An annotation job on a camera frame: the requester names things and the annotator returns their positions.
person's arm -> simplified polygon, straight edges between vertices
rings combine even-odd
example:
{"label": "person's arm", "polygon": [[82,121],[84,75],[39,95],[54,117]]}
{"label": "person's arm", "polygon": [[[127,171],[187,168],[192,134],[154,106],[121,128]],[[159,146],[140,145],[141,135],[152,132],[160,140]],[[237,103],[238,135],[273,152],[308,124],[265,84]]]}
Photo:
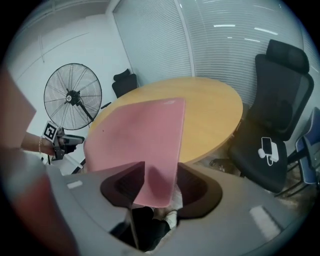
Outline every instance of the person's arm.
{"label": "person's arm", "polygon": [[[39,136],[26,132],[21,144],[21,148],[26,151],[39,152],[39,142]],[[46,138],[42,138],[40,150],[44,154],[50,156],[55,155],[53,144]]]}

gray plastic surface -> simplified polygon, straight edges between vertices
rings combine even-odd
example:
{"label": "gray plastic surface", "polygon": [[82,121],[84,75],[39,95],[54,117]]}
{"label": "gray plastic surface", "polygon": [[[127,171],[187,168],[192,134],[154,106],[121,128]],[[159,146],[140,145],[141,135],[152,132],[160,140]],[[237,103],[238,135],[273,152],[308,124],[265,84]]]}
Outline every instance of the gray plastic surface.
{"label": "gray plastic surface", "polygon": [[[282,229],[289,227],[298,217],[250,180],[204,167],[196,168],[221,185],[222,200],[206,217],[182,220],[156,255],[267,255],[294,234],[282,232],[266,243],[249,213],[251,208],[262,205]],[[100,183],[112,173],[100,171],[62,176],[56,168],[48,165],[47,172],[57,203],[78,242],[81,255],[143,254],[109,234],[125,219],[127,212],[124,208],[112,206],[100,194]],[[82,186],[67,187],[68,183],[79,180]]]}

pink folder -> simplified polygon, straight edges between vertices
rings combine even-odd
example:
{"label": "pink folder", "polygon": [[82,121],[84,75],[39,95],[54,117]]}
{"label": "pink folder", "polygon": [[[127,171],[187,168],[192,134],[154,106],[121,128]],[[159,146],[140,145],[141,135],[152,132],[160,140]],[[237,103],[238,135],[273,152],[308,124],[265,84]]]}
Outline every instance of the pink folder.
{"label": "pink folder", "polygon": [[144,184],[134,203],[167,207],[176,183],[184,113],[183,98],[116,108],[84,142],[88,171],[144,161]]}

white wall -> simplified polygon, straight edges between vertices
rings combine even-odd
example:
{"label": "white wall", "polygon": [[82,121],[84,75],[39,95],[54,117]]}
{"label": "white wall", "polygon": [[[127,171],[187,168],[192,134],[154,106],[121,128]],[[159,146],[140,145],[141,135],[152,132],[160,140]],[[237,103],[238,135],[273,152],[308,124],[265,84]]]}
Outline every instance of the white wall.
{"label": "white wall", "polygon": [[[42,134],[44,125],[49,120],[44,106],[45,86],[51,74],[65,64],[84,64],[95,73],[101,84],[102,106],[116,99],[112,89],[113,76],[130,69],[131,66],[112,20],[108,17],[108,12],[80,18],[63,26],[57,20],[58,28],[41,35],[44,62],[39,41],[32,38],[28,40],[30,43],[23,47],[23,50],[14,46],[10,49],[6,62],[9,72],[22,93],[37,110],[28,127],[29,133]],[[30,28],[30,33],[36,35],[32,29],[33,27]],[[20,46],[25,42],[23,36],[17,40],[17,45]],[[89,128],[85,127],[66,133],[86,137],[88,130]],[[83,145],[78,145],[70,156],[81,162],[85,158]],[[60,164],[60,168],[64,174],[73,171],[69,163]]]}

blue chair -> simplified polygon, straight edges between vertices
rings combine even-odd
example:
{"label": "blue chair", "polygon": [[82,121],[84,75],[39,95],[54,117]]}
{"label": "blue chair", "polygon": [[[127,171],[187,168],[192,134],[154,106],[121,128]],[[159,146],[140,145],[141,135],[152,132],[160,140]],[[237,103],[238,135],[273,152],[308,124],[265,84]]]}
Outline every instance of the blue chair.
{"label": "blue chair", "polygon": [[296,141],[295,151],[288,157],[289,163],[296,161],[298,163],[292,166],[288,172],[299,165],[301,181],[277,194],[277,196],[291,191],[302,183],[305,183],[302,188],[287,197],[292,197],[309,185],[316,185],[319,188],[319,172],[317,172],[317,169],[320,169],[320,110],[317,107],[313,109],[301,136]]}

